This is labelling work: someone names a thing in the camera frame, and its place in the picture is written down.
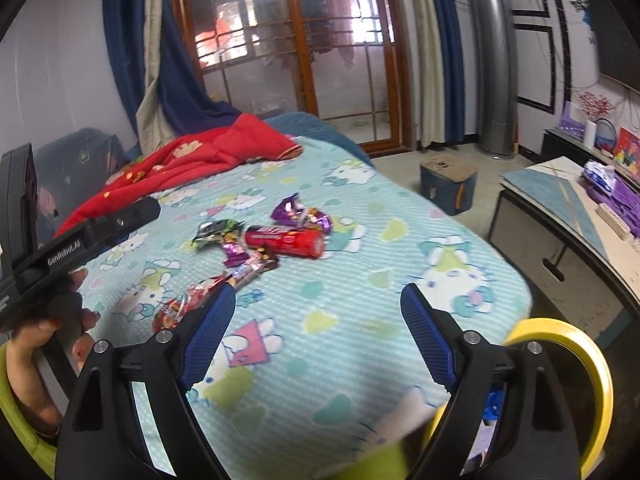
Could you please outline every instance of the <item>stool top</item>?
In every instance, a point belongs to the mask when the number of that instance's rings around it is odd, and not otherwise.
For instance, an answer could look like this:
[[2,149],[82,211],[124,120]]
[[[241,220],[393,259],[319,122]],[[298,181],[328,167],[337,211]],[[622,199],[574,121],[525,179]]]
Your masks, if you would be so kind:
[[473,164],[449,152],[430,153],[425,156],[420,166],[452,182],[463,182],[478,172],[478,168]]

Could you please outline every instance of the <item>red cloth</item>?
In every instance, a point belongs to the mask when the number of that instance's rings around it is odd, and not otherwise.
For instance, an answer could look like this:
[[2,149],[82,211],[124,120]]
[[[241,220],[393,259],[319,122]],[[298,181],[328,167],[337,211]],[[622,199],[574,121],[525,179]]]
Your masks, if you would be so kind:
[[232,126],[179,137],[129,166],[71,213],[56,235],[88,218],[116,212],[150,193],[223,173],[252,159],[283,160],[300,153],[302,147],[288,137],[260,119],[242,114]]

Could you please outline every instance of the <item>floor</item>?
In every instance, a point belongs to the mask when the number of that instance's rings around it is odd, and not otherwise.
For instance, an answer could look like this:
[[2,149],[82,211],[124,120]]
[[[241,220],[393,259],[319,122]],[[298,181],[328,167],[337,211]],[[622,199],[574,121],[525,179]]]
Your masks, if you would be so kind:
[[[460,213],[455,219],[482,238],[486,238],[500,193],[500,176],[508,171],[521,170],[533,163],[520,155],[511,160],[495,160],[478,152],[474,144],[462,144],[454,148],[445,148],[444,151],[456,153],[478,168],[473,207]],[[418,192],[420,161],[423,157],[420,152],[400,153],[375,158],[373,163],[380,173],[399,186]]]

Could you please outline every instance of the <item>blue curtain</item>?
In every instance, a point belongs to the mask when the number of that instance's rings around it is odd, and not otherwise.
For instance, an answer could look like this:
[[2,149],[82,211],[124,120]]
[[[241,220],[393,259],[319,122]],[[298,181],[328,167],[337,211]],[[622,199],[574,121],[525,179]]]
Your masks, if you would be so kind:
[[[133,130],[145,95],[143,27],[145,0],[102,0],[104,33],[113,76]],[[240,112],[214,102],[200,85],[174,20],[169,0],[162,0],[159,101],[177,135],[195,134],[233,124]]]
[[438,17],[444,70],[445,139],[465,137],[465,69],[455,0],[433,0]]

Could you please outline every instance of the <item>stool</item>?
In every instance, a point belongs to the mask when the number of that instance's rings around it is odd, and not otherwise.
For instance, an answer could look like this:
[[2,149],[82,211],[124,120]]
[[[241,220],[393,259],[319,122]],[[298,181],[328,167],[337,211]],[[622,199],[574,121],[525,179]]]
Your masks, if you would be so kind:
[[436,152],[420,163],[420,194],[449,216],[471,208],[478,170],[449,152]]

